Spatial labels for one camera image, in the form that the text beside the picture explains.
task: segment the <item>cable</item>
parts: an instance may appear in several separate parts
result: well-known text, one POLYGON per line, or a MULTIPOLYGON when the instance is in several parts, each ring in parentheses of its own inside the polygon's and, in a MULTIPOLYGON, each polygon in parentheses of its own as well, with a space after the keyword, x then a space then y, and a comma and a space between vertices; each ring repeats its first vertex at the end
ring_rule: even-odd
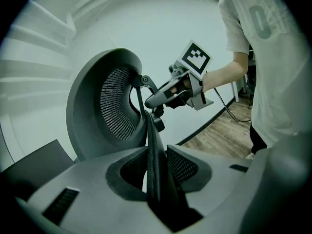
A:
POLYGON ((225 110, 226 110, 226 111, 228 112, 228 114, 233 118, 233 120, 235 120, 236 122, 249 122, 249 121, 251 121, 251 119, 249 119, 249 120, 239 120, 239 119, 237 119, 237 118, 235 117, 235 115, 227 108, 227 106, 225 105, 225 103, 224 103, 224 101, 223 101, 221 95, 220 95, 219 92, 217 91, 217 89, 214 88, 214 90, 215 90, 216 94, 219 96, 219 98, 220 98, 220 100, 221 100, 221 102, 222 102, 222 104, 223 104, 225 110))

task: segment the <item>hand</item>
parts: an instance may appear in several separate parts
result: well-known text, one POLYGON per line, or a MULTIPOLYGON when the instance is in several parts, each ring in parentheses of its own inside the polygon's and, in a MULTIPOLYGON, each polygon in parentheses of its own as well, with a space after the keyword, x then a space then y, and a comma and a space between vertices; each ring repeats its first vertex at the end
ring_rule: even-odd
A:
MULTIPOLYGON (((183 79, 183 85, 185 86, 185 88, 187 89, 191 89, 192 86, 191 86, 191 81, 190 81, 190 78, 187 76, 183 79)), ((171 93, 176 93, 177 92, 177 88, 176 87, 172 87, 170 89, 171 93)))

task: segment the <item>forearm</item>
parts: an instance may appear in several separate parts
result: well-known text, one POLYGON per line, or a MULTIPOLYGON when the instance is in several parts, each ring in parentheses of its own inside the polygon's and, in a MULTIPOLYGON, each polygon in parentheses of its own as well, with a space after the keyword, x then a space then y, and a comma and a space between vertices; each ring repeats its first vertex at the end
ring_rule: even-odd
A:
POLYGON ((203 92, 236 81, 242 78, 247 70, 246 66, 239 64, 237 61, 231 61, 221 69, 210 71, 204 75, 203 92))

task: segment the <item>shoe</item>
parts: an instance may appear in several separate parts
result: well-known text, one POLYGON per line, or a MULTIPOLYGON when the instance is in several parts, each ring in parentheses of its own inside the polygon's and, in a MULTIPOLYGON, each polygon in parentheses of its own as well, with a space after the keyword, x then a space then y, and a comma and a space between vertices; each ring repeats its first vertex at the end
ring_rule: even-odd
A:
POLYGON ((248 154, 245 159, 254 159, 254 154, 248 154))

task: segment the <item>black baseboard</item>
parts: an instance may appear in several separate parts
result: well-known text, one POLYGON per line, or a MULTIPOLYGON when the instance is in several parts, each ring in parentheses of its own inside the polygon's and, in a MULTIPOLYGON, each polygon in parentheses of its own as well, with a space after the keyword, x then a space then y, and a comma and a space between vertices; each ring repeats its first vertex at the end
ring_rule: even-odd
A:
MULTIPOLYGON (((230 102, 226 105, 226 107, 228 108, 234 101, 235 101, 235 97, 230 100, 230 102)), ((213 116, 208 122, 206 122, 203 126, 198 128, 190 136, 188 136, 185 139, 183 139, 182 141, 180 141, 177 145, 181 146, 181 145, 185 144, 186 142, 188 142, 191 138, 193 138, 196 135, 198 135, 201 131, 203 131, 206 127, 208 127, 211 123, 213 123, 215 121, 215 119, 217 119, 221 114, 223 114, 223 112, 225 112, 225 108, 224 107, 219 111, 219 113, 217 113, 215 116, 213 116)))

